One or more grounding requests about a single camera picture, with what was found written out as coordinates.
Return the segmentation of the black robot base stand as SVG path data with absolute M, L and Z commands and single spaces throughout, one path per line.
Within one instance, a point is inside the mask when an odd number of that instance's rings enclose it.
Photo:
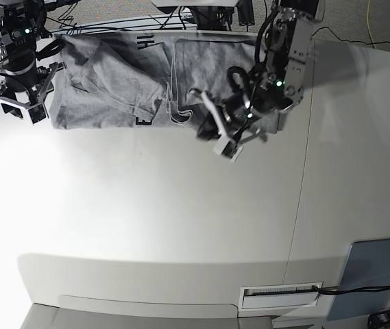
M 153 1 L 73 1 L 47 14 L 46 28 L 59 34 L 152 30 L 255 32 L 271 1 L 237 1 L 235 6 L 196 6 L 180 1 L 159 7 Z

